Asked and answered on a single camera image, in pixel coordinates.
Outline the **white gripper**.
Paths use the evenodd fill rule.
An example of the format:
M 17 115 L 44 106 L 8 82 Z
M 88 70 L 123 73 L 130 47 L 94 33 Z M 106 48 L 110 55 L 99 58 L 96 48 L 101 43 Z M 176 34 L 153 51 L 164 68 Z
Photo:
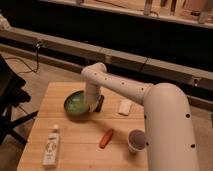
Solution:
M 89 111 L 101 112 L 102 105 L 104 102 L 104 95 L 100 96 L 100 92 L 90 93 L 88 91 L 84 92 L 84 101 L 89 106 Z

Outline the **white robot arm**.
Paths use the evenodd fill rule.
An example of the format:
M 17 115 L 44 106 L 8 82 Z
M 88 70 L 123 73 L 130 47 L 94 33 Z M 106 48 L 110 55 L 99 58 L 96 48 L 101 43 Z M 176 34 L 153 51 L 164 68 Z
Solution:
M 144 107 L 149 171 L 200 170 L 190 105 L 179 87 L 111 75 L 103 63 L 83 68 L 81 75 L 90 111 L 98 105 L 101 86 Z

